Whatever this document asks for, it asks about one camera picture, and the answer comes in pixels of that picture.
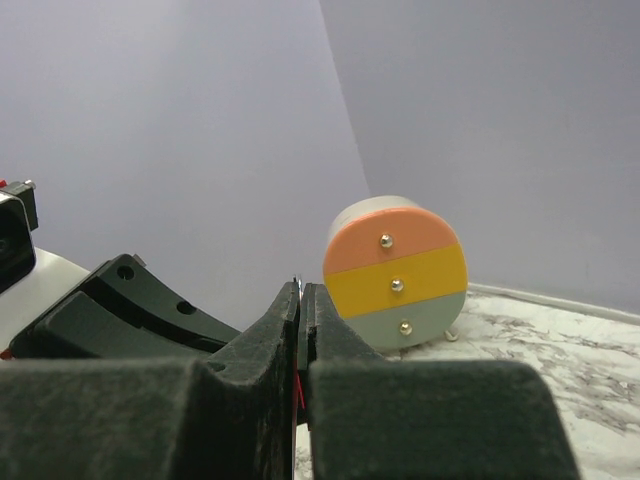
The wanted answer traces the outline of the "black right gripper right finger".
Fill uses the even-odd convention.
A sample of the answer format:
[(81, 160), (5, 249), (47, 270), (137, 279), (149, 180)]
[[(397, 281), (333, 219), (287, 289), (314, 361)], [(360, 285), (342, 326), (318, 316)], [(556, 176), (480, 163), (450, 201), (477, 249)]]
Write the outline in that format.
[(301, 331), (315, 478), (579, 477), (552, 394), (531, 366), (387, 360), (320, 284), (304, 289)]

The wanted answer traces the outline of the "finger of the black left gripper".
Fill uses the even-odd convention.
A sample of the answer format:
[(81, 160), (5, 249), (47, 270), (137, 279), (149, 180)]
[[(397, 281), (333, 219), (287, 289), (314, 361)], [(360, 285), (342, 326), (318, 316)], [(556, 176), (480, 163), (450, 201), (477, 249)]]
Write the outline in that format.
[(121, 320), (173, 344), (219, 350), (240, 335), (171, 290), (129, 254), (94, 270), (82, 291)]
[(181, 344), (137, 328), (84, 293), (76, 293), (19, 333), (9, 350), (16, 359), (131, 359), (208, 356), (219, 342)]

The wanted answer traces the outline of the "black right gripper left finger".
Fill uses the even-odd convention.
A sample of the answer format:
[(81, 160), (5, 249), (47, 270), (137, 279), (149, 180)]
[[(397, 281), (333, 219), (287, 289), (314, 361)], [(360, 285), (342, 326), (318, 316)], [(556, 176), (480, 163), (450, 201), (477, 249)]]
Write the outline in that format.
[(300, 296), (210, 357), (1, 367), (5, 479), (290, 479)]

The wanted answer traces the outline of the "pink strap keyring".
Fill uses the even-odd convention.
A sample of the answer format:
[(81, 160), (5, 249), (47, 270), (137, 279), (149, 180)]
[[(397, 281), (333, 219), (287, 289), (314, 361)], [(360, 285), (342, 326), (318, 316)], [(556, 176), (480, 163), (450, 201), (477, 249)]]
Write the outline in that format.
[[(302, 301), (303, 298), (303, 287), (301, 277), (297, 274), (293, 276), (293, 282), (296, 284), (299, 301)], [(297, 370), (296, 374), (296, 382), (297, 382), (297, 395), (298, 395), (298, 403), (297, 403), (297, 424), (303, 425), (307, 422), (306, 415), (306, 403), (304, 400), (304, 385), (303, 379), (301, 378), (301, 370)]]

